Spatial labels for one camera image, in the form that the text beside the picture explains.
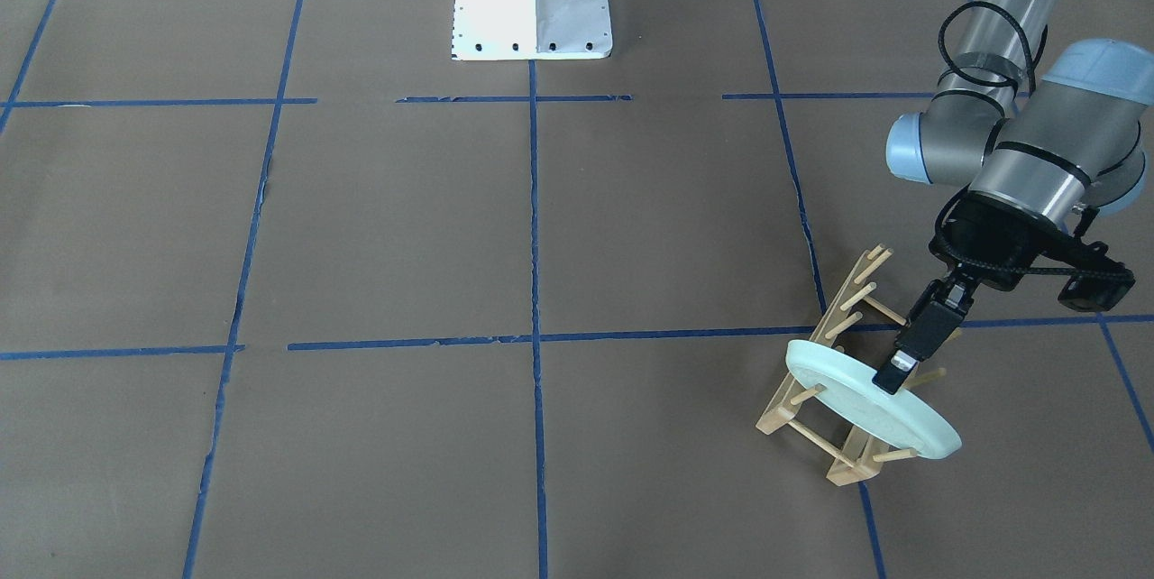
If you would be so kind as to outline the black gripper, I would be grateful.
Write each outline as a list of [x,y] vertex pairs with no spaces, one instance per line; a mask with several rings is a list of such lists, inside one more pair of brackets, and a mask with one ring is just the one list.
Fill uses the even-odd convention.
[[896,394],[916,366],[947,343],[966,319],[980,284],[1014,290],[1022,276],[1054,276],[1055,268],[1034,262],[1056,233],[1040,215],[982,193],[960,189],[941,209],[929,243],[947,275],[928,284],[896,337],[889,361],[871,378],[874,386]]

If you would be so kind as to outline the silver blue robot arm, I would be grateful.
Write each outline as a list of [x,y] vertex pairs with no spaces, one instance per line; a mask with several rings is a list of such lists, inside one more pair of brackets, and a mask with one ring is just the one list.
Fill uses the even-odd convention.
[[1078,313],[1106,313],[1133,287],[1133,271],[1085,231],[1127,206],[1149,175],[1140,119],[1151,107],[1151,52],[1092,38],[1040,75],[1056,3],[958,7],[951,17],[968,22],[954,50],[949,21],[941,24],[936,93],[889,131],[894,176],[956,188],[929,243],[947,275],[920,295],[874,378],[889,393],[956,333],[982,286],[1007,292],[1026,276],[1058,276],[1059,303]]

